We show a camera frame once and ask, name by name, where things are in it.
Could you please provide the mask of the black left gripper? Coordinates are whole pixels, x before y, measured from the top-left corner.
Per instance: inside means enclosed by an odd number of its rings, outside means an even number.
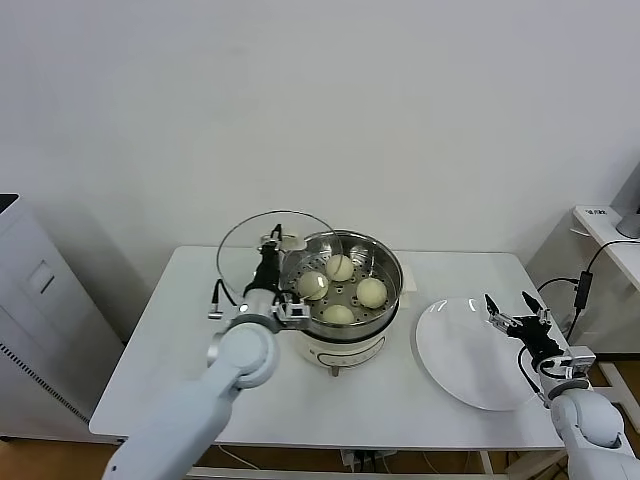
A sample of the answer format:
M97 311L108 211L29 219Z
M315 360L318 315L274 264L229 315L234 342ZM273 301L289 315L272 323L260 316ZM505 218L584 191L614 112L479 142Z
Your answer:
M282 225L277 224L272 230L272 240L279 245L282 242ZM252 290L266 290L273 294L279 292L279 253L272 240L264 241L259 248L261 261L253 280L245 287L243 296Z

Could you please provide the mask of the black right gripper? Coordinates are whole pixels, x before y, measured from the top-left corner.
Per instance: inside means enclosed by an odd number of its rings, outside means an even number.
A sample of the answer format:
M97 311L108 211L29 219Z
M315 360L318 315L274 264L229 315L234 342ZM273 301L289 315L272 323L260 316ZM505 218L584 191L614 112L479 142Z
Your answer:
M550 310L544 308L538 300L527 293L522 292L522 297L533 316L510 317L501 313L493 299L484 295L486 308L489 314L488 321L495 328L507 328L506 334L523 342L531 356L559 356L558 343L549 336L551 329L549 315Z

